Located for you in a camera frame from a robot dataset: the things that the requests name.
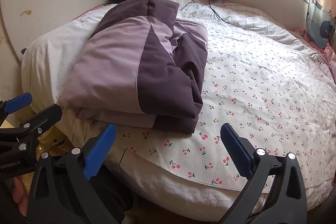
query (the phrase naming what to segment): purple comforter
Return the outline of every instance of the purple comforter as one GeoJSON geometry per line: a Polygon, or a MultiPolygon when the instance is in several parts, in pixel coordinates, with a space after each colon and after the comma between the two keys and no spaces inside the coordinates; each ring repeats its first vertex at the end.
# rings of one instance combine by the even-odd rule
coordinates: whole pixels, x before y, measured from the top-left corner
{"type": "Polygon", "coordinates": [[[193,133],[203,102],[206,28],[169,0],[109,10],[79,54],[62,105],[79,119],[193,133]]]}

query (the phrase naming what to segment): bed sheet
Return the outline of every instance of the bed sheet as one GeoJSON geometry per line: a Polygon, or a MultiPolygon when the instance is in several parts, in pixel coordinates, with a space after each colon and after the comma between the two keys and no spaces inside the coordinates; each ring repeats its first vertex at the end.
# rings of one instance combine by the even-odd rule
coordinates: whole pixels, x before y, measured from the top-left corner
{"type": "MultiPolygon", "coordinates": [[[[232,4],[216,8],[232,26],[217,21],[198,0],[174,1],[180,3],[178,17],[201,22],[209,32],[211,48],[199,126],[192,136],[117,126],[111,152],[121,149],[123,158],[112,153],[107,164],[122,170],[135,192],[162,207],[217,221],[238,195],[234,190],[246,182],[237,176],[218,139],[221,124],[230,122],[239,135],[272,154],[295,152],[306,179],[308,207],[318,205],[331,191],[335,170],[335,84],[327,66],[314,61],[314,50],[257,9],[232,4]],[[316,101],[315,106],[306,106],[306,101],[316,101]]],[[[33,95],[35,111],[58,102],[76,56],[110,8],[89,12],[27,49],[22,84],[24,91],[33,95]]],[[[77,120],[66,110],[57,126],[75,145],[82,146],[99,134],[104,124],[77,120]]]]}

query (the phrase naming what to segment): blue gripper pad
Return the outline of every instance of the blue gripper pad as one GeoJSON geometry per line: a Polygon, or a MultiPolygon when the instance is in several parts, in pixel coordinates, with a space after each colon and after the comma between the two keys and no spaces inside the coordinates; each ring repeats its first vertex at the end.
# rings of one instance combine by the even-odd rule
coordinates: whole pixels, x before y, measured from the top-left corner
{"type": "Polygon", "coordinates": [[[110,124],[104,132],[99,135],[98,140],[85,158],[85,168],[83,173],[87,180],[98,174],[115,139],[116,128],[113,124],[110,124]]]}
{"type": "Polygon", "coordinates": [[[6,106],[4,108],[5,113],[7,114],[13,114],[14,112],[18,111],[19,109],[29,105],[32,102],[32,96],[30,93],[24,93],[23,95],[20,95],[12,100],[9,100],[6,103],[6,106]]]}
{"type": "Polygon", "coordinates": [[[253,174],[254,147],[247,139],[239,137],[229,123],[222,125],[220,137],[239,175],[249,179],[253,174]]]}

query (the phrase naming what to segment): cherry print sheet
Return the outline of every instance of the cherry print sheet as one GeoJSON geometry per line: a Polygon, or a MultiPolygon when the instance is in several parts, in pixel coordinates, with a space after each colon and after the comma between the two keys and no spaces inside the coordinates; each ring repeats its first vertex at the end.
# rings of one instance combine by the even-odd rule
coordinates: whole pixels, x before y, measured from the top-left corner
{"type": "MultiPolygon", "coordinates": [[[[117,126],[114,147],[124,153],[120,158],[109,155],[107,162],[122,169],[134,190],[146,192],[150,200],[162,200],[157,197],[173,193],[176,202],[183,200],[181,204],[189,204],[190,208],[202,204],[204,211],[200,210],[200,214],[218,207],[215,216],[198,217],[216,221],[223,208],[231,205],[225,200],[234,199],[229,198],[235,193],[230,190],[240,190],[246,183],[220,140],[221,125],[229,122],[240,136],[272,155],[295,153],[307,188],[308,206],[318,205],[331,190],[336,164],[336,87],[328,67],[314,59],[316,50],[307,47],[300,36],[288,32],[260,10],[232,4],[216,7],[217,13],[231,25],[217,20],[198,0],[179,3],[178,19],[202,23],[208,31],[204,105],[195,133],[117,126]],[[215,202],[204,195],[186,200],[185,192],[174,187],[157,186],[154,191],[158,184],[151,184],[155,181],[152,173],[152,180],[147,182],[149,165],[141,164],[143,160],[156,167],[164,185],[171,185],[167,181],[172,182],[173,176],[177,189],[182,187],[182,179],[183,187],[191,188],[190,192],[211,188],[214,196],[223,194],[223,198],[215,202]],[[126,170],[127,166],[132,166],[132,173],[126,170]]],[[[83,15],[37,39],[26,51],[22,85],[24,92],[33,95],[35,111],[59,101],[66,74],[87,37],[110,8],[83,15]]],[[[78,120],[72,112],[64,111],[57,126],[74,145],[82,146],[90,137],[97,136],[104,125],[78,120]]],[[[265,192],[269,191],[272,179],[266,182],[265,192]]],[[[188,217],[195,215],[194,209],[181,212],[177,206],[161,205],[188,217]]]]}

